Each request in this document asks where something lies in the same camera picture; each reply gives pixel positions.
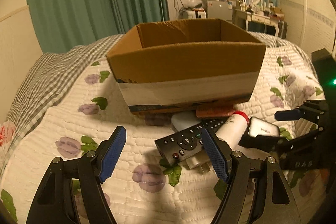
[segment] white bottle with red cap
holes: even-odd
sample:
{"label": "white bottle with red cap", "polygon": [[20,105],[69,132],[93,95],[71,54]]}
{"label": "white bottle with red cap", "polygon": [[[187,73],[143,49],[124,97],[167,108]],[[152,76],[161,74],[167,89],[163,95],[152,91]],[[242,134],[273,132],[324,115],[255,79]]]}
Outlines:
{"label": "white bottle with red cap", "polygon": [[220,140],[226,141],[232,150],[235,150],[248,123],[248,116],[244,112],[236,111],[218,129],[216,135]]}

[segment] bedspread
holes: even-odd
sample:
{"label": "bedspread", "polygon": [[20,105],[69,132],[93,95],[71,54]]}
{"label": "bedspread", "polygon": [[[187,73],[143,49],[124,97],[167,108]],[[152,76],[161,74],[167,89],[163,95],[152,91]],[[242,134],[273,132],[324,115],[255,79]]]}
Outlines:
{"label": "bedspread", "polygon": [[[307,99],[323,98],[311,62],[289,42],[253,35],[268,39],[270,44],[250,101],[235,105],[235,109],[277,124],[286,138],[304,134],[314,125],[276,122],[274,113],[292,109]],[[169,168],[160,161],[154,140],[171,134],[172,129],[146,126],[132,115],[106,59],[91,62],[64,99],[49,107],[39,125],[12,146],[0,186],[12,197],[18,223],[25,223],[40,180],[55,156],[78,158],[108,139],[117,125],[127,130],[126,145],[112,177],[102,188],[118,224],[210,223],[226,185],[213,170],[202,175],[197,169],[188,170],[184,165]],[[319,170],[290,173],[288,180],[302,223],[306,223],[324,199],[324,175]],[[88,223],[77,181],[74,190],[81,221]],[[246,197],[240,223],[247,219],[251,193]]]}

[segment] cardboard box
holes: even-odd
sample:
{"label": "cardboard box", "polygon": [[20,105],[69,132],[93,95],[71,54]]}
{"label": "cardboard box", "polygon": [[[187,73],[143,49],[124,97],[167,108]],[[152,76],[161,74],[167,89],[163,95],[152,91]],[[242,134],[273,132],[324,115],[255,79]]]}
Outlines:
{"label": "cardboard box", "polygon": [[220,19],[143,23],[107,54],[133,113],[176,112],[250,99],[266,46]]}

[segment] remote control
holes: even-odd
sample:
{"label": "remote control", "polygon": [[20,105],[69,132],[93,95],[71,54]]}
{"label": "remote control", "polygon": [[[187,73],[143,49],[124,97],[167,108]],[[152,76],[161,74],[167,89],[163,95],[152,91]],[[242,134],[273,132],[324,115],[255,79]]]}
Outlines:
{"label": "remote control", "polygon": [[173,166],[192,157],[203,149],[201,129],[205,127],[209,132],[216,131],[224,124],[228,117],[204,120],[192,127],[155,141],[162,158]]}

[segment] blue textured rubber pad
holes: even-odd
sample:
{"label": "blue textured rubber pad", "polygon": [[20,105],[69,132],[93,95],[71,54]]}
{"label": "blue textured rubber pad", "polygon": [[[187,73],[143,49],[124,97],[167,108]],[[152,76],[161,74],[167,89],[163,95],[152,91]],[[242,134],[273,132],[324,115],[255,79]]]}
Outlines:
{"label": "blue textured rubber pad", "polygon": [[109,149],[105,154],[105,157],[101,162],[99,179],[102,183],[104,183],[106,179],[112,176],[114,167],[116,166],[119,156],[126,143],[126,129],[122,127],[117,134],[118,135],[114,139],[113,143],[110,145]]}
{"label": "blue textured rubber pad", "polygon": [[217,177],[224,182],[228,182],[229,176],[227,174],[226,161],[223,154],[220,152],[216,142],[205,128],[201,130],[201,133],[203,147],[209,156]]}

